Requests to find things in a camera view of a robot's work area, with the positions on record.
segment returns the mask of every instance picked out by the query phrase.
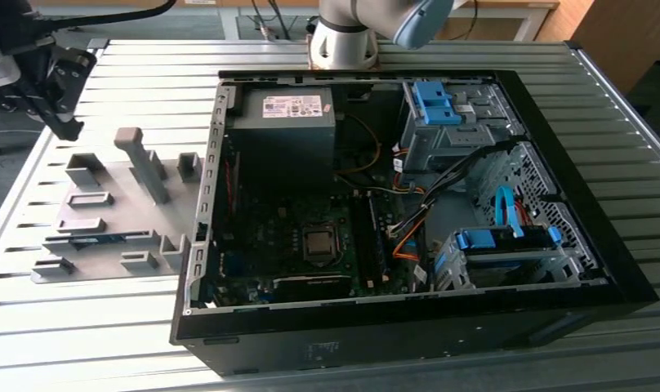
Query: wire bundle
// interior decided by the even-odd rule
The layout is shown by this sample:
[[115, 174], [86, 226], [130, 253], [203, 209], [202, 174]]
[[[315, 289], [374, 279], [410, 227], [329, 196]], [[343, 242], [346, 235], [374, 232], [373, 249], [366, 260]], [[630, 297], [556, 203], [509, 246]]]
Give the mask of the wire bundle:
[[393, 257], [418, 261], [418, 257], [416, 255], [401, 253], [401, 247], [404, 246], [406, 240], [413, 236], [417, 228], [424, 224], [426, 213], [429, 212], [430, 206], [433, 206], [437, 200], [438, 192], [446, 190], [452, 185], [461, 181], [462, 178], [465, 178], [469, 167], [481, 158], [497, 151], [512, 149], [517, 142], [518, 139], [513, 138], [510, 140], [501, 141], [498, 143], [494, 143], [493, 145], [476, 149], [468, 156], [461, 158], [453, 165], [450, 165], [450, 167], [438, 175], [422, 194], [422, 197], [418, 201], [418, 208], [414, 210], [413, 214], [389, 228], [389, 235], [396, 235], [414, 222], [412, 229], [402, 235], [401, 240], [397, 243], [396, 249], [393, 250]]

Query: aluminum table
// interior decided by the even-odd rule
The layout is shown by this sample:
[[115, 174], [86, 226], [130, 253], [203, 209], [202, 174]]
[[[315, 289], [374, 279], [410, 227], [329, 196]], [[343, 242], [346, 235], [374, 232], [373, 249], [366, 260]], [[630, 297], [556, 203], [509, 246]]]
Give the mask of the aluminum table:
[[[306, 67], [302, 42], [97, 41], [79, 98], [79, 140], [45, 131], [0, 211], [0, 390], [660, 390], [660, 302], [534, 350], [226, 378], [179, 346], [175, 276], [37, 285], [73, 153], [107, 155], [143, 128], [161, 159], [203, 155], [221, 69]], [[385, 69], [514, 69], [660, 296], [660, 140], [582, 51], [562, 44], [384, 44]]]

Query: yellow wire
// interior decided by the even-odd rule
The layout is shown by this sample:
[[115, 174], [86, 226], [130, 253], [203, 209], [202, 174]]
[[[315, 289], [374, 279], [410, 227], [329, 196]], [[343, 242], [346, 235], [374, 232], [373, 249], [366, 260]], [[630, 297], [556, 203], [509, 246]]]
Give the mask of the yellow wire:
[[351, 173], [362, 172], [365, 169], [373, 166], [373, 164], [377, 162], [377, 159], [381, 158], [381, 143], [377, 141], [376, 132], [369, 128], [365, 122], [353, 114], [345, 114], [345, 116], [353, 118], [355, 122], [362, 126], [365, 131], [369, 132], [369, 134], [372, 135], [373, 143], [376, 144], [376, 153], [373, 154], [373, 160], [366, 165], [361, 167], [354, 167], [351, 169], [338, 170], [335, 171], [337, 174], [351, 174]]

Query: floor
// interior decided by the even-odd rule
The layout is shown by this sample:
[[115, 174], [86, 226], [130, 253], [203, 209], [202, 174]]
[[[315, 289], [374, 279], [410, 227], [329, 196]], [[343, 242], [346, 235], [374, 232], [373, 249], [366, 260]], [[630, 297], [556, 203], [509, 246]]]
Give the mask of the floor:
[[[306, 35], [305, 18], [285, 17], [286, 26], [291, 26], [291, 39], [302, 39]], [[274, 28], [274, 21], [267, 22]], [[239, 18], [242, 39], [258, 39], [254, 23]], [[209, 16], [159, 16], [149, 20], [110, 24], [83, 28], [81, 31], [57, 35], [62, 46], [85, 47], [91, 38], [110, 39], [222, 39], [222, 28], [215, 17]], [[645, 78], [630, 92], [628, 99], [633, 105], [646, 110], [644, 116], [652, 128], [660, 134], [660, 68], [650, 69]], [[37, 134], [26, 131], [41, 130], [42, 125], [26, 117], [23, 113], [0, 113], [0, 207], [26, 156], [37, 140]]]

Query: wooden cabinet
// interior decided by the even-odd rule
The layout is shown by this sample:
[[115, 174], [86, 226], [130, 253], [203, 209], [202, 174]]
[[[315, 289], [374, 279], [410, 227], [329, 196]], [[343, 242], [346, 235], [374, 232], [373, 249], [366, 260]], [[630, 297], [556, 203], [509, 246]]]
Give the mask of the wooden cabinet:
[[577, 42], [617, 89], [629, 92], [660, 58], [660, 0], [561, 0], [537, 40]]

